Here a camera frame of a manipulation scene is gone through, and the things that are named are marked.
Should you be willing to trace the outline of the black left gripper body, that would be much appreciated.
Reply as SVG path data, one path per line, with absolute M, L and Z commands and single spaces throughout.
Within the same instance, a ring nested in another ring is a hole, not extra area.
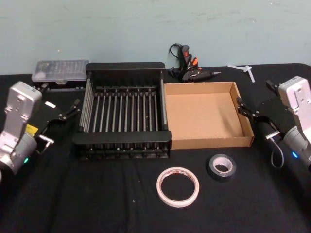
M 65 113 L 51 103 L 41 103 L 39 109 L 31 116 L 26 125 L 26 133 L 33 138 L 43 135 L 54 124 L 62 124 L 67 120 Z

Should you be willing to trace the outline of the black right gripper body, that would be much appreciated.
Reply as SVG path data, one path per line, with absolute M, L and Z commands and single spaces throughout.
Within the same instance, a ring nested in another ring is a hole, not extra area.
M 273 129 L 285 135 L 296 123 L 291 112 L 281 102 L 279 97 L 263 101 L 255 111 L 254 121 L 262 122 L 272 126 Z

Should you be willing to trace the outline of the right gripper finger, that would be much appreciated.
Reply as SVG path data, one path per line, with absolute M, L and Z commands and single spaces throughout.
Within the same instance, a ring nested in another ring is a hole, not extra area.
M 260 122 L 260 117 L 258 113 L 255 113 L 252 109 L 250 109 L 246 103 L 241 99 L 241 97 L 236 98 L 237 101 L 237 111 L 239 114 L 248 118 L 250 121 L 254 123 Z
M 273 83 L 271 80 L 267 80 L 266 82 L 266 87 L 271 90 L 275 94 L 279 94 L 279 84 Z

